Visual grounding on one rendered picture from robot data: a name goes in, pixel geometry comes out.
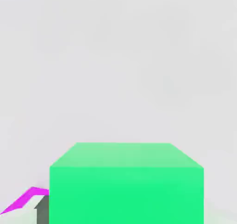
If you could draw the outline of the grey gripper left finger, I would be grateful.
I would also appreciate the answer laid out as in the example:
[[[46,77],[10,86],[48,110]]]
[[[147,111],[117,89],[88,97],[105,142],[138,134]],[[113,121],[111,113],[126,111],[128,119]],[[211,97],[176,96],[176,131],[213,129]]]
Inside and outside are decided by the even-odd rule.
[[[49,196],[34,195],[22,208],[0,215],[0,224],[49,224]]]

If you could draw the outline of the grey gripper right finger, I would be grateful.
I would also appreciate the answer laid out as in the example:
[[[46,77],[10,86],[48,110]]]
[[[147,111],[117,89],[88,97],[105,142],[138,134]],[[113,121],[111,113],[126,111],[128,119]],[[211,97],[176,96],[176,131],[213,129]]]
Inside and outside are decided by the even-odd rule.
[[[219,209],[205,201],[204,224],[237,224],[237,214]]]

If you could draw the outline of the small green cube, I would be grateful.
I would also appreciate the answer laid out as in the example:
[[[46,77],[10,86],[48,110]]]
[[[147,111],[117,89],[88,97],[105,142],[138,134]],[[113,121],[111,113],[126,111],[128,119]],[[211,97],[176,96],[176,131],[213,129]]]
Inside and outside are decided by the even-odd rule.
[[[169,143],[76,143],[50,166],[49,224],[204,224],[204,169]]]

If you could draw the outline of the small magenta cube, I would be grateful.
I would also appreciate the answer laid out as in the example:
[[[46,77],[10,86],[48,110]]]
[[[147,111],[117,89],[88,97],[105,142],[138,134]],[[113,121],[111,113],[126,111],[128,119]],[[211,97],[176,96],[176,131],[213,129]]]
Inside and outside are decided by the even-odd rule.
[[[17,200],[15,200],[10,206],[8,206],[1,214],[13,211],[15,209],[22,208],[33,196],[35,195],[49,195],[49,189],[31,187],[25,193],[23,193]]]

